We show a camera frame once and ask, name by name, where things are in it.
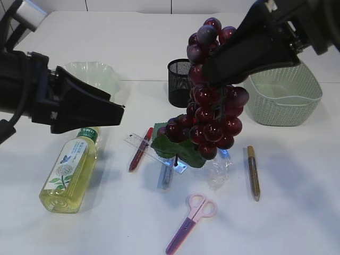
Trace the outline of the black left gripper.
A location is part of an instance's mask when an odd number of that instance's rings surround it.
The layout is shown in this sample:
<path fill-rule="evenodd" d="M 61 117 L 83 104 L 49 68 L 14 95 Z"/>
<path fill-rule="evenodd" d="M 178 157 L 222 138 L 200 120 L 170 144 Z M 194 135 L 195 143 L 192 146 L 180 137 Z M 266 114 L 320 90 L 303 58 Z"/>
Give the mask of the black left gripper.
<path fill-rule="evenodd" d="M 33 52 L 29 57 L 31 88 L 25 114 L 33 123 L 50 125 L 53 134 L 120 125 L 124 107 L 110 102 L 109 93 L 81 81 L 61 66 L 50 70 L 48 62 L 49 57 L 40 53 Z M 104 100 L 69 101 L 71 88 Z"/>

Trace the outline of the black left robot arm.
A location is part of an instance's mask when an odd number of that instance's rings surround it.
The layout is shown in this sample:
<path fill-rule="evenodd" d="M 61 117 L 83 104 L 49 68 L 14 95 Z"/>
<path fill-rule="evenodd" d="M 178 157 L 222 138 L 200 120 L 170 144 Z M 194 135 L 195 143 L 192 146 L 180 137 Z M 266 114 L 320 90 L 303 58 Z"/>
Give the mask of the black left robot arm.
<path fill-rule="evenodd" d="M 16 132 L 21 116 L 49 125 L 53 134 L 121 123 L 124 106 L 109 93 L 61 66 L 50 70 L 48 56 L 14 50 L 24 32 L 36 31 L 46 16 L 32 1 L 14 1 L 1 18 L 1 112 L 12 114 L 1 120 L 1 142 Z"/>

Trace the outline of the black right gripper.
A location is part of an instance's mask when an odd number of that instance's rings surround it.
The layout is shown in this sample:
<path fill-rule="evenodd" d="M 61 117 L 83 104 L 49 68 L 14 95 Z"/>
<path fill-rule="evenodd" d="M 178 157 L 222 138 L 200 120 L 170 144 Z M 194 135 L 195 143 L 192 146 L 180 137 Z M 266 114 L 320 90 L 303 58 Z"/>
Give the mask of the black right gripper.
<path fill-rule="evenodd" d="M 218 85 L 297 66 L 308 47 L 317 55 L 328 51 L 331 22 L 332 1 L 255 1 L 235 34 L 205 61 L 203 74 Z"/>

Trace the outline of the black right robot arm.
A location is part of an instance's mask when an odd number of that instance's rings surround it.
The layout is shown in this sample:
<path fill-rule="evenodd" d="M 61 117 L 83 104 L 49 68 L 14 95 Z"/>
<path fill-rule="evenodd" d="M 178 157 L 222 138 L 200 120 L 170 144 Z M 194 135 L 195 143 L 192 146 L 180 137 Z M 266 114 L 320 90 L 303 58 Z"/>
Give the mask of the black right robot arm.
<path fill-rule="evenodd" d="M 211 85 L 297 66 L 298 54 L 339 48 L 339 1 L 255 1 L 234 35 L 203 65 Z"/>

